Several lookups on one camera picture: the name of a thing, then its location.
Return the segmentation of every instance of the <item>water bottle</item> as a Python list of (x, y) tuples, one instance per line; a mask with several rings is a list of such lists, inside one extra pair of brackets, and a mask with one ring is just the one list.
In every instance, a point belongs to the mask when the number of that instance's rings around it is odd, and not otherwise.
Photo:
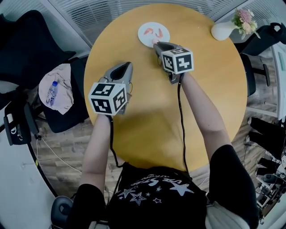
[(52, 106), (54, 104), (55, 101), (55, 97), (57, 95), (58, 92), (58, 82), (54, 81), (48, 91), (48, 95), (46, 97), (46, 103), (48, 106)]

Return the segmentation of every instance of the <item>flower bouquet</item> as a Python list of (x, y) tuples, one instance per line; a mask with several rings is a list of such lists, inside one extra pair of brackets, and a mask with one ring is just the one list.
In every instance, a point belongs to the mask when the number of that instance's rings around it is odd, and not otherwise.
[(252, 32), (260, 38), (259, 34), (255, 31), (257, 29), (257, 23), (252, 19), (254, 14), (251, 10), (237, 9), (234, 17), (232, 18), (232, 23), (242, 34), (241, 39), (245, 38), (246, 34), (251, 34)]

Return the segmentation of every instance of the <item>pink flower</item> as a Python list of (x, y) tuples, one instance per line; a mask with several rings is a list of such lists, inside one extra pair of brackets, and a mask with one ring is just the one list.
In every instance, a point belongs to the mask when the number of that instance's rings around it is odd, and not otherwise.
[(249, 23), (251, 21), (251, 15), (247, 10), (239, 9), (237, 10), (237, 15), (240, 17), (241, 22)]
[(252, 33), (251, 26), (250, 26), (247, 22), (244, 22), (244, 23), (242, 24), (242, 28), (245, 30), (245, 33), (246, 33), (246, 34)]

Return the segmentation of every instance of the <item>black office chair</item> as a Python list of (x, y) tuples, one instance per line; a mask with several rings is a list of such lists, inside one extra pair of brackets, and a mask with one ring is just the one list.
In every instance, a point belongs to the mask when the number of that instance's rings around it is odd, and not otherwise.
[[(29, 11), (16, 22), (1, 16), (0, 25), (5, 25), (1, 28), (9, 34), (0, 40), (0, 81), (19, 85), (16, 91), (0, 94), (0, 105), (17, 99), (23, 89), (35, 88), (44, 75), (58, 65), (70, 63), (74, 98), (70, 110), (61, 115), (43, 104), (36, 107), (33, 103), (31, 113), (34, 118), (47, 121), (53, 132), (65, 131), (88, 118), (83, 92), (84, 64), (78, 58), (69, 60), (75, 52), (64, 52), (58, 47), (40, 12)], [(42, 111), (46, 119), (38, 117)]]
[[(280, 27), (278, 31), (274, 29), (276, 25)], [(264, 75), (267, 86), (270, 86), (270, 77), (266, 64), (263, 64), (263, 69), (252, 68), (250, 60), (245, 54), (259, 55), (280, 41), (286, 44), (286, 28), (283, 24), (271, 23), (270, 25), (264, 25), (257, 30), (257, 33), (260, 39), (255, 34), (252, 34), (247, 41), (235, 44), (244, 64), (248, 83), (248, 96), (254, 94), (256, 91), (254, 73)]]

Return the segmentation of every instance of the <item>round wooden table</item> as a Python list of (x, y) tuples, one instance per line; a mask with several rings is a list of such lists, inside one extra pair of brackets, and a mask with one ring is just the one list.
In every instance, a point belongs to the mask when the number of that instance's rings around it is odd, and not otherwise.
[[(168, 166), (185, 170), (177, 84), (171, 85), (157, 63), (155, 51), (138, 39), (139, 27), (149, 21), (164, 25), (170, 42), (193, 52), (191, 74), (218, 108), (233, 140), (241, 125), (247, 101), (246, 76), (240, 55), (228, 38), (215, 40), (213, 21), (175, 4), (150, 4), (116, 18), (97, 38), (88, 57), (84, 94), (89, 117), (96, 114), (88, 101), (94, 82), (114, 65), (133, 63), (132, 97), (125, 115), (114, 117), (114, 150), (130, 164), (149, 168)], [(202, 135), (181, 90), (189, 170), (208, 163)]]

